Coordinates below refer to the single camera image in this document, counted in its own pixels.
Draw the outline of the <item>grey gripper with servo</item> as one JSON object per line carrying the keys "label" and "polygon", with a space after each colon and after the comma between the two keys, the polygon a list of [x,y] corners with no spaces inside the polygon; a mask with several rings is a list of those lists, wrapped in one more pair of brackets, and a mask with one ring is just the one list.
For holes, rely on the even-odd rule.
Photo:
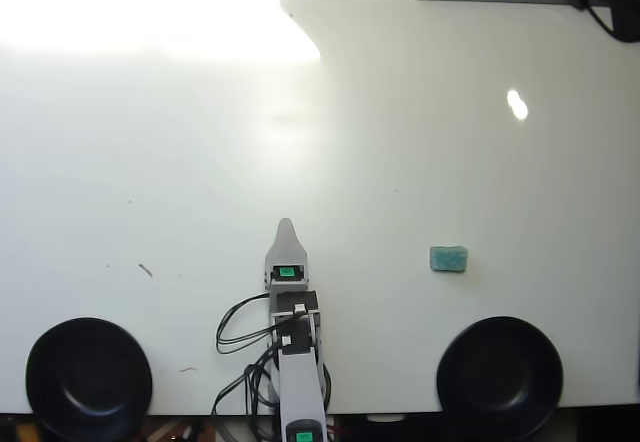
{"label": "grey gripper with servo", "polygon": [[[306,250],[300,243],[294,224],[282,218],[273,244],[266,254],[267,264],[305,264]],[[306,291],[309,280],[304,265],[269,265],[265,267],[266,291]]]}

